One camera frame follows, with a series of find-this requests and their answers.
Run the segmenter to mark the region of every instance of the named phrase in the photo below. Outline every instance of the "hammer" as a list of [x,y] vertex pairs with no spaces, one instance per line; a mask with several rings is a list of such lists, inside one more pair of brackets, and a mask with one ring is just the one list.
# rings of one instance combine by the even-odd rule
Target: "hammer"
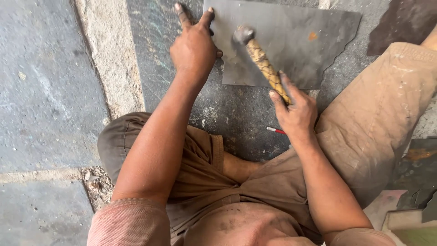
[[267,59],[266,53],[261,49],[260,44],[255,39],[255,30],[250,26],[241,25],[234,32],[234,40],[246,46],[250,58],[252,58],[252,61],[261,70],[273,89],[282,96],[285,104],[291,105],[291,99],[281,85],[281,79]]

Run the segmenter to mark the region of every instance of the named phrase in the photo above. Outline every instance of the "hand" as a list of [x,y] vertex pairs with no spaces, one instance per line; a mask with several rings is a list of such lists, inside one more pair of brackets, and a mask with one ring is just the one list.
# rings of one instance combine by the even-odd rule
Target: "hand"
[[293,141],[314,135],[316,100],[299,90],[282,71],[279,76],[293,104],[285,106],[284,100],[275,90],[271,90],[269,96],[273,101],[279,125],[293,144]]
[[214,45],[209,26],[214,19],[214,10],[210,7],[199,23],[191,25],[187,14],[179,3],[175,4],[182,25],[182,34],[170,47],[170,56],[177,74],[183,74],[193,82],[203,86],[214,66],[215,59],[223,52]]

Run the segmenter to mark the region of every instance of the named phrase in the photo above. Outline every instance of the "t-shirt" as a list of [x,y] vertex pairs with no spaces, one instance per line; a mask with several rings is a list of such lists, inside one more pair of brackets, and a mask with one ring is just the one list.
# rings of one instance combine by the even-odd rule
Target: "t-shirt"
[[[148,199],[111,202],[92,220],[88,246],[169,246],[170,222],[165,207]],[[265,204],[240,202],[215,209],[173,242],[174,246],[315,246],[296,220]],[[348,229],[331,246],[395,246],[384,233]]]

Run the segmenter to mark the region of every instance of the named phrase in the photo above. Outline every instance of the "right hand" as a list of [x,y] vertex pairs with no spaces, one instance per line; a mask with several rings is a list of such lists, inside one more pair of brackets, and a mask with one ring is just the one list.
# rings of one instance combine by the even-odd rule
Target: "right hand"
[[275,90],[271,90],[269,96],[273,101],[279,125],[293,144],[294,141],[314,135],[313,129],[317,119],[316,100],[299,90],[282,71],[279,71],[279,77],[293,102],[292,105],[286,106]]

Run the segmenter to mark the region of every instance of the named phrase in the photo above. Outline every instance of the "knee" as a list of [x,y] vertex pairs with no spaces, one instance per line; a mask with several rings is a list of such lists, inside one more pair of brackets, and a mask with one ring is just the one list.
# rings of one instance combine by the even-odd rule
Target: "knee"
[[97,151],[103,168],[113,183],[117,180],[121,166],[133,142],[151,113],[126,114],[111,121],[99,134]]

